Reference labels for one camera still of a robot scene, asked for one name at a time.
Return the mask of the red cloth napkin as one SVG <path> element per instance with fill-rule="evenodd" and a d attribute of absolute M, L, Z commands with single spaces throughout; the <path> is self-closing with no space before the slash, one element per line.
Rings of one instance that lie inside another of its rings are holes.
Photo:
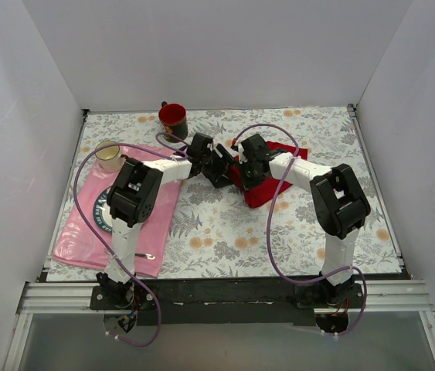
<path fill-rule="evenodd" d="M 285 145 L 276 141 L 267 141 L 266 143 L 270 150 L 284 149 L 290 152 L 291 154 L 294 154 L 295 151 L 294 146 Z M 299 148 L 298 154 L 299 157 L 301 157 L 302 159 L 308 160 L 308 150 L 306 148 Z M 265 203 L 271 201 L 274 196 L 275 189 L 279 184 L 279 180 L 277 179 L 266 178 L 266 180 L 263 183 L 261 183 L 259 186 L 252 188 L 250 190 L 245 190 L 243 188 L 240 172 L 235 165 L 230 166 L 228 168 L 226 177 L 230 181 L 232 181 L 233 184 L 240 191 L 243 192 L 245 202 L 251 209 L 259 208 Z M 289 182 L 285 182 L 280 188 L 280 193 L 282 193 L 283 191 L 285 191 L 290 187 L 291 184 Z"/>

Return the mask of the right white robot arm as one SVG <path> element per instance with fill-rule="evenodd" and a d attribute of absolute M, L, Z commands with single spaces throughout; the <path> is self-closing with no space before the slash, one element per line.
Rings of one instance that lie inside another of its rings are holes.
<path fill-rule="evenodd" d="M 311 194 L 317 221 L 325 232 L 325 259 L 318 277 L 289 280 L 297 306 L 337 307 L 352 295 L 360 296 L 361 288 L 353 278 L 354 250 L 371 207 L 352 168 L 346 164 L 329 168 L 304 160 L 297 152 L 272 150 L 259 134 L 235 148 L 240 153 L 237 168 L 244 189 L 276 179 Z"/>

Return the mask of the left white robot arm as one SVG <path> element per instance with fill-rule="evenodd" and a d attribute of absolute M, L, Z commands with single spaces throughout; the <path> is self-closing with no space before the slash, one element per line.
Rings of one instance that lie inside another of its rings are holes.
<path fill-rule="evenodd" d="M 152 214 L 160 188 L 170 182 L 203 174 L 212 185 L 223 188 L 233 182 L 226 177 L 234 164 L 232 155 L 214 145 L 206 134 L 196 134 L 190 145 L 176 149 L 161 160 L 140 161 L 127 157 L 107 194 L 112 220 L 110 260 L 97 275 L 103 298 L 115 308 L 128 308 L 134 300 L 130 280 L 141 228 Z"/>

